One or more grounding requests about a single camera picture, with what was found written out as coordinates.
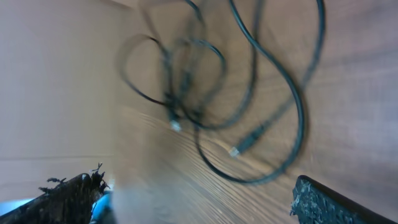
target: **cable connector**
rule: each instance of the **cable connector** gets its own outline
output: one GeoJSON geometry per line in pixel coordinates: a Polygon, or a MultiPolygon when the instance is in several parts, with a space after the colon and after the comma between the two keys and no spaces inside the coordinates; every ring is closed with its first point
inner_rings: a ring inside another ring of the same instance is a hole
{"type": "Polygon", "coordinates": [[[176,120],[170,121],[170,127],[176,132],[180,132],[181,131],[181,125],[176,120]]]}
{"type": "Polygon", "coordinates": [[[248,134],[244,139],[242,139],[237,145],[231,148],[229,155],[231,157],[236,157],[244,152],[246,152],[249,148],[251,148],[257,140],[264,134],[264,131],[266,130],[265,127],[268,127],[267,125],[261,125],[258,128],[256,128],[254,131],[252,131],[250,134],[248,134]]]}

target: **wooden table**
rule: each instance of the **wooden table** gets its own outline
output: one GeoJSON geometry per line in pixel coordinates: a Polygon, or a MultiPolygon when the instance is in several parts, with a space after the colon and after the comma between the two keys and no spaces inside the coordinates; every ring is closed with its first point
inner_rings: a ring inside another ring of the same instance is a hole
{"type": "MultiPolygon", "coordinates": [[[[239,185],[212,173],[195,149],[192,126],[169,127],[164,108],[119,83],[115,207],[120,223],[297,223],[289,216],[296,178],[305,174],[398,222],[398,1],[326,0],[327,35],[322,60],[305,90],[310,115],[308,141],[287,172],[275,181],[239,185]]],[[[254,1],[237,1],[251,27],[254,1]]],[[[221,121],[238,105],[250,71],[249,44],[227,1],[203,10],[208,40],[225,54],[228,81],[210,106],[210,121],[221,121]]],[[[182,3],[150,9],[162,41],[170,43],[191,13],[182,3]]],[[[129,18],[126,36],[143,29],[129,18]]],[[[300,79],[317,33],[315,0],[268,0],[261,43],[300,79]]],[[[142,44],[131,56],[131,79],[161,99],[159,53],[142,44]]],[[[209,88],[220,70],[207,52],[192,99],[209,88]]],[[[260,58],[255,98],[230,129],[202,134],[202,146],[218,167],[238,177],[270,172],[290,151],[297,129],[295,107],[251,151],[232,159],[231,146],[266,119],[289,88],[276,69],[260,58]]]]}

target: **black object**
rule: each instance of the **black object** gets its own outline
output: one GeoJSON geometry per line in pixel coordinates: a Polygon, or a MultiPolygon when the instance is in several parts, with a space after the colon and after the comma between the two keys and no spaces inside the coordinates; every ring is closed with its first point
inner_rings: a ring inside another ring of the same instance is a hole
{"type": "Polygon", "coordinates": [[[58,182],[53,188],[39,189],[43,195],[0,217],[2,224],[88,224],[91,210],[104,193],[107,186],[103,180],[104,172],[98,168],[90,176],[80,174],[65,179],[49,178],[48,182],[58,182]]]}
{"type": "Polygon", "coordinates": [[[397,224],[306,175],[297,178],[293,196],[291,215],[300,224],[397,224]]]}
{"type": "Polygon", "coordinates": [[[319,16],[319,25],[318,25],[318,37],[315,43],[315,48],[313,51],[312,59],[310,64],[307,67],[307,70],[303,76],[302,81],[298,84],[290,73],[285,69],[285,67],[268,51],[266,50],[259,42],[258,42],[258,33],[259,33],[259,23],[261,21],[261,14],[264,5],[264,0],[257,0],[255,5],[255,13],[253,19],[253,30],[252,34],[247,30],[246,26],[244,25],[241,17],[236,9],[233,0],[229,0],[229,5],[231,7],[231,11],[233,16],[238,24],[238,27],[242,30],[243,34],[251,44],[251,74],[250,80],[248,83],[248,87],[246,88],[246,92],[241,100],[240,105],[236,108],[235,112],[227,119],[222,121],[219,124],[203,124],[203,118],[205,115],[205,107],[210,104],[213,100],[217,92],[221,89],[226,73],[226,60],[224,59],[222,53],[209,42],[207,42],[205,38],[205,22],[203,20],[203,16],[200,12],[200,9],[197,5],[195,5],[191,0],[185,0],[187,4],[189,4],[194,13],[195,19],[201,24],[201,35],[200,37],[193,36],[194,30],[194,23],[191,22],[188,24],[188,37],[186,39],[180,39],[177,41],[177,46],[179,46],[183,42],[184,45],[189,45],[191,47],[202,46],[212,50],[220,59],[221,62],[221,73],[219,75],[219,79],[213,85],[213,87],[205,94],[203,100],[199,103],[198,106],[194,108],[187,108],[184,103],[184,96],[186,96],[187,91],[190,89],[192,76],[195,74],[195,65],[199,61],[200,52],[194,52],[188,59],[187,66],[184,68],[183,77],[181,84],[179,86],[179,91],[174,93],[173,87],[173,79],[174,79],[174,71],[172,68],[172,60],[174,52],[173,50],[166,49],[163,44],[153,37],[149,37],[146,35],[136,35],[131,37],[122,45],[119,50],[118,57],[116,58],[116,67],[118,72],[121,75],[123,81],[125,81],[136,93],[144,97],[145,99],[157,103],[159,105],[163,105],[166,107],[167,112],[169,114],[169,120],[172,124],[172,127],[176,130],[180,129],[178,121],[182,118],[188,119],[194,126],[195,130],[195,143],[198,149],[198,152],[201,158],[205,161],[207,166],[220,177],[228,179],[233,182],[238,182],[240,184],[263,184],[266,182],[270,182],[274,180],[276,177],[281,175],[286,168],[288,168],[291,163],[293,163],[294,159],[297,157],[297,154],[302,147],[302,143],[305,137],[305,124],[306,124],[306,117],[305,117],[305,110],[304,110],[304,103],[302,98],[302,90],[307,86],[308,81],[311,79],[318,63],[320,60],[320,54],[322,50],[323,41],[325,38],[325,27],[326,27],[326,20],[325,20],[325,6],[323,0],[316,0],[318,6],[318,16],[319,16]],[[165,82],[167,83],[164,88],[164,97],[165,101],[155,100],[143,92],[141,92],[127,77],[126,72],[126,64],[127,58],[133,48],[138,44],[136,41],[142,41],[144,39],[153,40],[159,47],[161,54],[162,54],[162,62],[164,66],[164,74],[165,74],[165,82]],[[262,177],[256,179],[239,179],[232,177],[223,171],[219,170],[215,167],[205,156],[201,147],[200,147],[200,130],[207,129],[207,130],[219,130],[231,127],[237,121],[240,120],[243,113],[248,108],[248,105],[252,99],[254,86],[257,80],[257,56],[258,52],[265,56],[280,72],[280,74],[285,78],[290,90],[292,92],[292,97],[290,97],[286,102],[282,103],[280,107],[272,113],[271,117],[265,121],[263,121],[258,127],[254,128],[248,135],[246,135],[242,140],[231,150],[231,156],[237,156],[240,153],[247,151],[251,146],[253,146],[257,140],[274,124],[275,121],[280,119],[283,114],[290,108],[293,102],[295,102],[297,106],[297,114],[298,114],[298,129],[297,129],[297,137],[294,141],[292,151],[286,158],[286,160],[280,165],[280,167],[276,168],[273,172],[269,175],[264,175],[262,177]],[[177,114],[177,110],[181,109],[183,112],[183,116],[177,114]]]}

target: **tangled cable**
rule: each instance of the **tangled cable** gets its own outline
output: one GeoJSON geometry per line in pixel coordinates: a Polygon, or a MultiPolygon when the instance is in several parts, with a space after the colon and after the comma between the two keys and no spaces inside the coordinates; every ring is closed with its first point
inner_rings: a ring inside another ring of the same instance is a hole
{"type": "Polygon", "coordinates": [[[172,128],[176,131],[180,130],[179,126],[179,120],[182,118],[188,119],[194,127],[194,139],[195,139],[195,145],[198,149],[198,152],[201,156],[201,158],[205,161],[206,165],[216,174],[218,174],[220,177],[228,179],[233,182],[237,182],[240,184],[264,184],[267,182],[270,182],[274,180],[276,177],[281,175],[286,168],[288,168],[291,163],[293,163],[294,159],[297,157],[297,154],[302,147],[302,143],[305,137],[305,127],[306,127],[306,120],[305,120],[305,110],[304,110],[304,105],[303,105],[303,99],[302,99],[302,90],[305,89],[305,87],[308,84],[308,81],[311,79],[318,63],[320,60],[320,54],[322,51],[322,45],[325,37],[325,5],[323,3],[323,0],[316,0],[317,1],[317,6],[318,6],[318,17],[319,17],[319,22],[318,22],[318,37],[317,41],[315,43],[315,49],[313,51],[312,59],[310,61],[310,64],[307,67],[307,70],[301,80],[301,82],[298,84],[295,82],[295,80],[292,78],[292,76],[287,72],[287,70],[284,68],[284,66],[269,52],[267,51],[261,44],[258,42],[258,33],[259,33],[259,24],[261,21],[261,15],[262,15],[262,8],[264,5],[264,0],[257,0],[256,5],[255,5],[255,13],[254,13],[254,19],[253,19],[253,28],[252,32],[250,33],[246,26],[244,25],[238,10],[236,9],[236,6],[234,4],[233,0],[228,0],[229,5],[231,8],[231,11],[233,13],[233,16],[243,32],[244,36],[247,38],[249,43],[251,44],[251,74],[250,74],[250,79],[248,82],[248,86],[246,88],[246,91],[244,93],[244,96],[239,104],[239,106],[235,109],[234,113],[224,121],[218,124],[203,124],[202,119],[204,116],[204,110],[205,107],[211,103],[213,98],[216,96],[216,94],[219,92],[219,90],[222,88],[224,80],[226,78],[226,60],[223,57],[223,54],[211,43],[205,40],[205,32],[206,32],[206,27],[205,27],[205,22],[203,20],[203,16],[200,12],[199,7],[191,2],[191,0],[185,0],[187,4],[193,9],[195,13],[195,19],[199,22],[200,24],[200,34],[199,38],[193,36],[193,30],[195,27],[195,23],[191,23],[188,26],[188,38],[186,39],[179,39],[177,40],[177,47],[181,47],[183,45],[185,46],[202,46],[202,47],[197,47],[197,51],[191,54],[191,57],[188,59],[188,63],[186,66],[186,69],[183,71],[182,75],[182,81],[179,85],[178,91],[174,91],[174,86],[173,86],[173,79],[174,79],[174,71],[172,67],[172,61],[173,61],[173,53],[176,49],[174,50],[168,50],[166,47],[162,45],[162,43],[148,35],[135,35],[128,39],[120,48],[118,52],[118,56],[116,58],[116,68],[122,78],[122,80],[129,85],[131,89],[133,89],[137,94],[142,96],[143,98],[153,102],[157,103],[159,105],[162,105],[166,107],[166,110],[169,115],[169,120],[170,124],[172,125],[172,128]],[[126,65],[127,65],[127,60],[128,56],[130,53],[134,50],[135,47],[137,47],[140,43],[142,43],[145,40],[152,40],[156,43],[158,46],[160,53],[162,55],[162,66],[164,68],[164,75],[165,75],[165,88],[164,88],[164,100],[159,101],[155,100],[143,92],[141,92],[132,82],[127,77],[127,71],[126,71],[126,65]],[[218,58],[220,59],[220,64],[221,64],[221,72],[220,75],[218,76],[217,81],[213,85],[213,87],[208,90],[205,94],[205,97],[201,102],[199,103],[198,106],[196,106],[193,109],[189,109],[185,103],[184,99],[185,96],[187,95],[189,89],[191,88],[192,85],[192,78],[195,73],[195,67],[197,66],[197,61],[198,58],[200,58],[200,55],[202,53],[202,48],[208,48],[212,52],[214,52],[218,58]],[[217,167],[215,167],[205,156],[203,153],[201,146],[200,146],[200,130],[201,129],[207,129],[207,130],[219,130],[219,129],[224,129],[232,126],[235,124],[237,121],[240,120],[244,112],[247,110],[251,99],[253,97],[253,92],[254,92],[254,87],[256,84],[257,80],[257,58],[258,54],[263,55],[265,58],[268,59],[276,69],[279,71],[279,73],[283,76],[285,79],[286,83],[288,84],[291,92],[292,92],[292,97],[290,97],[286,102],[282,103],[279,108],[272,113],[270,118],[266,119],[263,121],[258,127],[256,127],[253,131],[251,131],[248,135],[246,135],[240,142],[235,145],[231,149],[231,156],[235,157],[238,154],[241,154],[248,150],[251,146],[253,146],[257,140],[274,124],[275,121],[277,121],[279,118],[282,117],[282,115],[288,110],[288,108],[292,105],[292,103],[296,104],[297,108],[297,115],[298,115],[298,128],[297,128],[297,137],[294,141],[294,145],[292,146],[292,150],[286,160],[274,171],[272,171],[269,175],[264,175],[260,178],[256,179],[239,179],[236,177],[232,177],[223,171],[219,170],[217,167]],[[177,110],[181,109],[183,116],[178,115],[177,110]]]}

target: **beige wall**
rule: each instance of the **beige wall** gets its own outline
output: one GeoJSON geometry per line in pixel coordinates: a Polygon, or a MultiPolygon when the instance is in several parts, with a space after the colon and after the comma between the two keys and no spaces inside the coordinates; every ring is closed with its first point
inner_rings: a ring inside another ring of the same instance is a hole
{"type": "Polygon", "coordinates": [[[111,172],[127,12],[101,0],[1,1],[0,200],[38,196],[48,177],[97,162],[111,172]]]}

